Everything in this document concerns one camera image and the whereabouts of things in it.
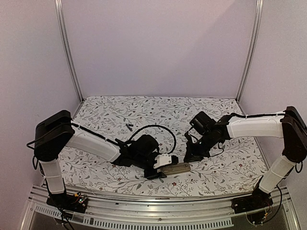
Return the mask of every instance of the white panel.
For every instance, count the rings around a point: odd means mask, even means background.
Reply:
[[[234,98],[255,0],[66,0],[85,96]]]
[[[78,100],[59,34],[54,1],[1,1],[0,7],[0,229],[18,229],[33,183],[35,126]]]
[[[307,122],[307,1],[265,1],[255,55],[242,99],[248,114],[295,106]],[[283,141],[261,138],[272,163],[283,150]],[[302,229],[307,229],[305,204],[307,169],[292,172],[287,187]]]

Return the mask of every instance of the leaf pattern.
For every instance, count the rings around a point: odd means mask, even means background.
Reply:
[[[233,99],[188,97],[103,96],[88,97],[75,121],[109,139],[127,140],[137,129],[151,124],[166,126],[177,139],[174,151],[182,162],[186,151],[184,133],[190,120],[200,111],[218,120],[229,113],[242,114]],[[133,125],[132,132],[126,124]],[[160,143],[160,152],[172,149],[169,133],[149,128],[139,133],[150,134]],[[60,165],[65,183],[89,189],[144,196],[218,196],[252,191],[266,171],[266,166],[253,137],[226,141],[224,153],[190,163],[191,171],[163,179],[146,180],[142,169],[119,167],[101,157],[78,149],[64,148]],[[211,155],[220,153],[214,146]]]

